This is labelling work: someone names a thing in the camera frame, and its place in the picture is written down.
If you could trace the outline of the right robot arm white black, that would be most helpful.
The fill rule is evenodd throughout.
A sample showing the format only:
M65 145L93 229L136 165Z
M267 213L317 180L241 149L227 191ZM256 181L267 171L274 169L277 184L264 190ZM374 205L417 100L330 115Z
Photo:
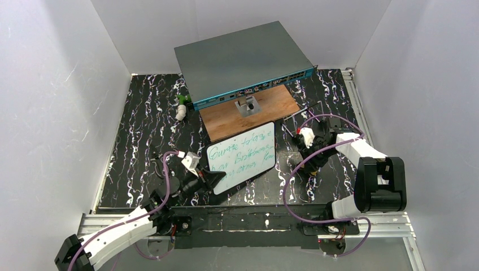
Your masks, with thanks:
M303 158L299 168L307 173L317 172L337 154L342 154L356 168L352 194L327 203L320 220L345 220L363 213L405 210L404 161L377 151L361 133L329 119L319 121L316 129L297 129L293 142Z

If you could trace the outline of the small whiteboard black frame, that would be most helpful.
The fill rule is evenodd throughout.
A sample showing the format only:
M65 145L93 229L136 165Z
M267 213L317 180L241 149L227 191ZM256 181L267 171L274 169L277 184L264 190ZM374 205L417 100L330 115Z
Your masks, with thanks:
M211 144L206 156L211 171L226 173L213 189L215 195L224 193L275 166L275 124L270 121Z

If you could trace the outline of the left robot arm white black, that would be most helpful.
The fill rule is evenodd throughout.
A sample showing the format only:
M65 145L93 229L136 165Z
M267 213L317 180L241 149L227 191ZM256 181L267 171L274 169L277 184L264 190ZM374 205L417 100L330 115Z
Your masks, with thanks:
M58 270L99 270L127 247L171 224L172 205L199 190L213 190L226 175L222 171L198 169L184 182L173 176L164 177L164 186L156 188L123 218L95 233L67 237L54 259L55 266Z

